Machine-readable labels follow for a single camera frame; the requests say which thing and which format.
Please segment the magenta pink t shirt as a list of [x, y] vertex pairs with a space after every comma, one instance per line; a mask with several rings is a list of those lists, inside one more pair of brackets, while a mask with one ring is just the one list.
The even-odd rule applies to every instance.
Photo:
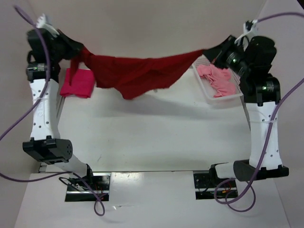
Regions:
[[65, 80], [60, 90], [62, 97], [75, 95], [80, 98], [90, 98], [95, 86], [93, 72], [87, 69], [78, 69], [74, 77], [70, 76], [70, 68], [66, 70]]

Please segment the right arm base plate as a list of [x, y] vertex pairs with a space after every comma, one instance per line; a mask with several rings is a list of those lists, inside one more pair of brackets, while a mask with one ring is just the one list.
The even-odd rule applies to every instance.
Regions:
[[[194, 172], [194, 187], [195, 187], [195, 196], [196, 200], [211, 200], [214, 199], [215, 188], [224, 180], [224, 179], [213, 179], [211, 174], [208, 171]], [[236, 182], [229, 181], [221, 185], [216, 193], [218, 199], [234, 199], [238, 196], [238, 190]]]

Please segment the dark red t shirt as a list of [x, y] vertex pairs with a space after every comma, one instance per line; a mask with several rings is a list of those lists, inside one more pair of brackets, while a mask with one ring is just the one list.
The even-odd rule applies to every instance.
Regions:
[[84, 47], [71, 59], [69, 75], [72, 79], [84, 63], [93, 72], [97, 87], [114, 88], [124, 99], [132, 100], [151, 90], [169, 88], [202, 54], [199, 49], [160, 58], [112, 57], [95, 55]]

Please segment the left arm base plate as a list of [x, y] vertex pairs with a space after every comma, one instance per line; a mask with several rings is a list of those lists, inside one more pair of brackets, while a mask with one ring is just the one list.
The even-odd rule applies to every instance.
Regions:
[[[91, 180], [85, 179], [102, 201], [109, 200], [110, 180], [111, 174], [102, 172], [93, 173]], [[93, 202], [96, 200], [93, 193], [80, 179], [62, 177], [60, 181], [66, 185], [65, 202]]]

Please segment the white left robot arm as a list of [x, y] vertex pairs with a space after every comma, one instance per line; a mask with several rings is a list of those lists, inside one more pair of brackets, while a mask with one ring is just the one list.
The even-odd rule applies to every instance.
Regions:
[[26, 74], [34, 109], [30, 140], [22, 144], [22, 149], [38, 162], [70, 172], [70, 177], [78, 181], [80, 187], [89, 190], [95, 184], [93, 172], [73, 154], [71, 141], [61, 138], [57, 119], [59, 63], [75, 56], [82, 44], [62, 32], [53, 35], [45, 28], [28, 31], [27, 39], [31, 50]]

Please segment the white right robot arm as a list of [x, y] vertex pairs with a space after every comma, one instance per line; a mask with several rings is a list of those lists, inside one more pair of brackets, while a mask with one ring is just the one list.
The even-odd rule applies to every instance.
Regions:
[[208, 180], [214, 187], [228, 178], [250, 181], [289, 175], [278, 148], [276, 108], [281, 100], [280, 83], [269, 73], [276, 54], [275, 42], [263, 36], [251, 38], [247, 47], [229, 36], [221, 44], [203, 51], [214, 66], [229, 68], [240, 77], [239, 88], [248, 111], [251, 134], [249, 159], [211, 166]]

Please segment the light pink t shirt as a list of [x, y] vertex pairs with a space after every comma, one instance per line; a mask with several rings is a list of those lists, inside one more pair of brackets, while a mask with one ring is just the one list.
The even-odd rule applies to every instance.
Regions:
[[231, 73], [228, 69], [220, 69], [210, 65], [198, 65], [196, 70], [201, 78], [208, 80], [210, 86], [215, 89], [214, 98], [225, 97], [236, 94], [235, 85], [230, 82]]

